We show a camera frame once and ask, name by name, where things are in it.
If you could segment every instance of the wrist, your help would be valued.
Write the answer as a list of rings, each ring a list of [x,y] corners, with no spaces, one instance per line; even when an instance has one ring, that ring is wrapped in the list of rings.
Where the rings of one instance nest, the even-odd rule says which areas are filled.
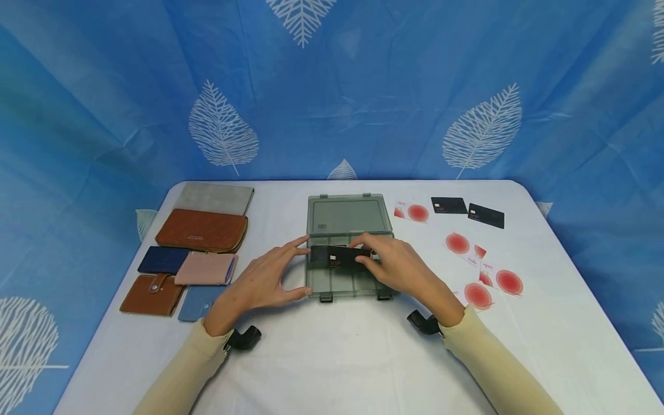
[[[216,299],[203,319],[203,327],[212,337],[223,336],[233,328],[235,322],[248,310],[243,302],[224,293]]]
[[[431,311],[443,327],[453,327],[461,323],[465,307],[438,277],[430,280],[414,297]]]

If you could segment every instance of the brown leather wallet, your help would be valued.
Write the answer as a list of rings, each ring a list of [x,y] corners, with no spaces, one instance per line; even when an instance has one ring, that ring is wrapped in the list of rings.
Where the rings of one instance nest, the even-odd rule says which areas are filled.
[[[168,274],[139,275],[127,293],[120,311],[123,313],[171,316],[180,300],[183,286],[175,285]]]
[[[246,216],[173,209],[155,237],[159,245],[234,254],[246,234]]]

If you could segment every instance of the beige sleeve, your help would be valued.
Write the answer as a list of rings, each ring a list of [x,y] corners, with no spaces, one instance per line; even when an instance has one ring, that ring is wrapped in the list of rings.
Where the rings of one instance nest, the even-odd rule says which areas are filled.
[[[440,326],[443,342],[500,415],[562,414],[556,402],[468,306],[461,323]]]
[[[224,348],[231,334],[233,330],[220,337],[211,337],[203,327],[203,319],[194,323],[182,349],[150,386],[133,413],[188,414],[205,382],[226,358]]]

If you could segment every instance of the box lid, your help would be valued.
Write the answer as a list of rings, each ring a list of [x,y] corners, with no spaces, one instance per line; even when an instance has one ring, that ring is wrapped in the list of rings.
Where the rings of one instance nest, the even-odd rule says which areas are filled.
[[[392,232],[385,200],[380,194],[309,197],[309,235]]]

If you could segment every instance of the leaf pattern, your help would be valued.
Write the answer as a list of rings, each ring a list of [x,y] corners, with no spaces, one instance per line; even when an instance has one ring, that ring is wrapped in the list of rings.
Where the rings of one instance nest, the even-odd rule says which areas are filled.
[[[298,46],[309,42],[321,25],[321,19],[337,0],[267,0],[274,15],[284,21],[284,27],[293,35]]]
[[[542,212],[542,216],[545,218],[548,216],[548,213],[551,210],[551,206],[553,206],[553,203],[549,202],[535,202],[535,204],[539,208],[540,212]]]
[[[138,230],[138,237],[143,242],[145,234],[150,229],[152,221],[155,220],[157,211],[153,209],[136,209],[136,229]]]
[[[342,160],[341,163],[332,170],[327,180],[357,180],[357,175],[355,170],[348,164],[346,159]]]
[[[58,345],[53,315],[33,299],[0,299],[0,414],[8,414],[29,393]]]
[[[247,164],[258,154],[258,137],[216,86],[205,81],[189,114],[189,133],[205,158],[216,166]]]
[[[664,0],[655,0],[653,8],[653,65],[664,62]]]
[[[650,321],[654,332],[661,338],[662,347],[653,347],[651,349],[637,349],[637,352],[661,352],[664,351],[664,302],[660,301],[653,313],[653,319]]]
[[[459,117],[443,138],[443,157],[452,167],[478,169],[495,160],[521,128],[519,87],[513,84]]]

